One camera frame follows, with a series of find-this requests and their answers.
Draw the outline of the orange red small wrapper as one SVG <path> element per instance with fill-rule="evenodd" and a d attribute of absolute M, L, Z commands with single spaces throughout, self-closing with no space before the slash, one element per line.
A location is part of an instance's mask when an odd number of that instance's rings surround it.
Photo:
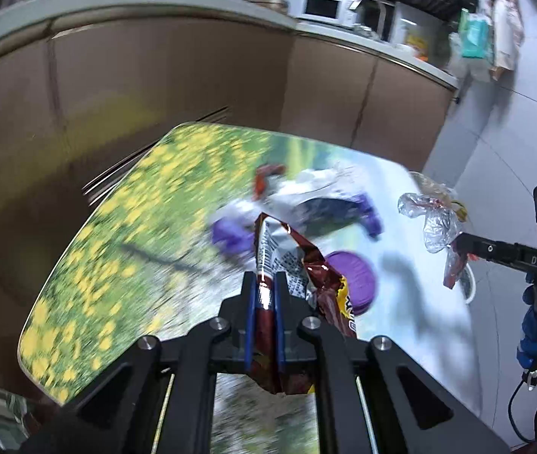
<path fill-rule="evenodd" d="M 253 199 L 261 200 L 274 192 L 286 172 L 287 167 L 284 164 L 266 163 L 258 166 L 253 179 Z"/>

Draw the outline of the clear plastic wrap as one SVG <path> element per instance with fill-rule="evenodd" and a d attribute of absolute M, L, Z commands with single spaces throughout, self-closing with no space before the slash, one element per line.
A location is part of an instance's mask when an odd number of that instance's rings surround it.
<path fill-rule="evenodd" d="M 467 263 L 467 256 L 454 249 L 463 232 L 456 213 L 438 198 L 414 193 L 399 198 L 398 210 L 409 218 L 424 217 L 424 247 L 431 254 L 446 252 L 443 285 L 452 289 Z"/>

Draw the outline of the dark red snack bag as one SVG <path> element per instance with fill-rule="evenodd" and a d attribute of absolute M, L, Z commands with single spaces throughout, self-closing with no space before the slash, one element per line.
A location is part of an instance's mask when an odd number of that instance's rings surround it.
<path fill-rule="evenodd" d="M 314 386 L 306 373 L 286 370 L 290 336 L 297 328 L 286 312 L 298 308 L 303 318 L 317 317 L 356 337 L 348 282 L 312 242 L 266 213 L 255 222 L 254 250 L 252 335 L 246 340 L 250 377 L 267 392 L 303 395 Z"/>

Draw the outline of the dark blue foil wrapper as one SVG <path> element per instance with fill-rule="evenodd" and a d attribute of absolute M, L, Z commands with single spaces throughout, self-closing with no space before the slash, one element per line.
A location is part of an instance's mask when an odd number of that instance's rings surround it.
<path fill-rule="evenodd" d="M 383 224 L 371 199 L 365 194 L 346 198 L 313 198 L 299 204 L 295 214 L 303 234 L 319 236 L 357 224 L 370 238 L 383 232 Z"/>

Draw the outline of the chrome sink faucet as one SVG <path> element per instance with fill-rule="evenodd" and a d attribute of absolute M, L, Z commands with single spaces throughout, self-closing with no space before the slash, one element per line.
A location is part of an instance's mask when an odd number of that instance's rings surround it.
<path fill-rule="evenodd" d="M 349 11 L 354 15 L 354 29 L 366 37 L 382 40 L 388 16 L 382 0 L 352 0 Z"/>

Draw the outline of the purple white plastic bag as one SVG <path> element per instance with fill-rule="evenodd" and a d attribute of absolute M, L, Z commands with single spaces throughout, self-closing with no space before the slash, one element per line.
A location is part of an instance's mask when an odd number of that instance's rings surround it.
<path fill-rule="evenodd" d="M 211 217 L 212 244 L 229 257 L 251 254 L 260 213 L 260 205 L 248 199 L 235 199 L 220 207 Z"/>

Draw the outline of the hanging bags on wall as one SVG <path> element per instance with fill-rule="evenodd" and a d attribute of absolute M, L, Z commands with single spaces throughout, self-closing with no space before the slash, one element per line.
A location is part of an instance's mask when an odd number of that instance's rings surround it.
<path fill-rule="evenodd" d="M 459 81 L 467 75 L 482 82 L 498 81 L 515 71 L 523 41 L 518 0 L 489 0 L 479 13 L 464 9 L 458 30 L 449 35 L 447 71 Z"/>

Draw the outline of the grey trash bucket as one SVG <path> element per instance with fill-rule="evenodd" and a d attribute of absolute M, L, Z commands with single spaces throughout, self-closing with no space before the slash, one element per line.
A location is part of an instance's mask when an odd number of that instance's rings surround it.
<path fill-rule="evenodd" d="M 475 275 L 469 264 L 466 265 L 459 275 L 455 287 L 463 294 L 464 303 L 469 305 L 475 298 L 477 291 Z"/>

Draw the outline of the white microwave oven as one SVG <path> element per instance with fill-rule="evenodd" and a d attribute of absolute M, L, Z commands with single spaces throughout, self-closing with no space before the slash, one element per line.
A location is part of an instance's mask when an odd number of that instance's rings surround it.
<path fill-rule="evenodd" d="M 352 29 L 358 23 L 352 3 L 354 0 L 291 0 L 289 9 L 299 20 Z"/>

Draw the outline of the brown kitchen cabinets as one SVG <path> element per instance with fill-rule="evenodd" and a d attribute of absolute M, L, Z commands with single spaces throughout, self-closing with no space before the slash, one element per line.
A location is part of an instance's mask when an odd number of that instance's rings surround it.
<path fill-rule="evenodd" d="M 242 0 L 25 0 L 0 10 L 0 386 L 88 215 L 92 178 L 185 122 L 329 141 L 424 167 L 457 82 L 393 45 Z"/>

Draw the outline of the purple plastic cup lid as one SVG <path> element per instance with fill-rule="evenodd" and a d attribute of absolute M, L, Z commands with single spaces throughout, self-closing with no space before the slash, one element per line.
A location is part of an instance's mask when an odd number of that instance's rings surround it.
<path fill-rule="evenodd" d="M 350 251 L 334 251 L 326 260 L 345 277 L 349 286 L 349 299 L 356 315 L 367 311 L 377 296 L 377 276 L 368 261 Z"/>

